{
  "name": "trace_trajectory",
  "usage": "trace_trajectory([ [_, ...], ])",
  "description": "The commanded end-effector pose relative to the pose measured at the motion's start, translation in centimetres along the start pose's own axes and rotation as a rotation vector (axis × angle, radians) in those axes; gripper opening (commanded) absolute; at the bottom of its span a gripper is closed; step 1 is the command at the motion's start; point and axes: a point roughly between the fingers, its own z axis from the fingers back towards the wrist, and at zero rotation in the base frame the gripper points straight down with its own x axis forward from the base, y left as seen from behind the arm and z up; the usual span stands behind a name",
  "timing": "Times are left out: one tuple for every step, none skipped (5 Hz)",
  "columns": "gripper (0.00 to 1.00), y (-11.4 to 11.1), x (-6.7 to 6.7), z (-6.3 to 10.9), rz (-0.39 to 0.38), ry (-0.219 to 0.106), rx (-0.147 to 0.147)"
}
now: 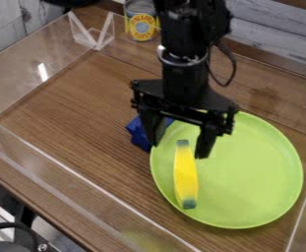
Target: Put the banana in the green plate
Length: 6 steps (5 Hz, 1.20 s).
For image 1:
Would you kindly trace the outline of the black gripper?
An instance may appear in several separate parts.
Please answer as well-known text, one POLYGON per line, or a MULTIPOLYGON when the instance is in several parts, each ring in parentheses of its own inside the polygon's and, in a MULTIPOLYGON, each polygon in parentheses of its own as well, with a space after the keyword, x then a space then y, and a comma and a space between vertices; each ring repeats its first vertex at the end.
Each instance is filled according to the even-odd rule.
POLYGON ((195 157, 208 158, 217 136, 231 134, 239 105, 209 85, 209 66, 164 64, 161 79, 133 80, 132 106, 137 109, 149 143, 158 146, 166 133, 166 117, 200 127, 195 157))

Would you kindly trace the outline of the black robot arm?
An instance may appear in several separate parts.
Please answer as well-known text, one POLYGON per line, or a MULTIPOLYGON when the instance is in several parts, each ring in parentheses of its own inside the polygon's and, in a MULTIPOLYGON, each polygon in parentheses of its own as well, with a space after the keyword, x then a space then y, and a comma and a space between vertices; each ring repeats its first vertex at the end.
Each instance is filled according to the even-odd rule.
POLYGON ((162 77, 130 83, 132 106, 152 145, 162 142, 166 120, 173 118, 200 128, 195 156, 208 158, 216 139, 233 132, 239 113, 237 103, 209 85, 211 50, 229 51, 221 38, 231 32, 233 15, 225 0, 153 2, 161 20, 162 77))

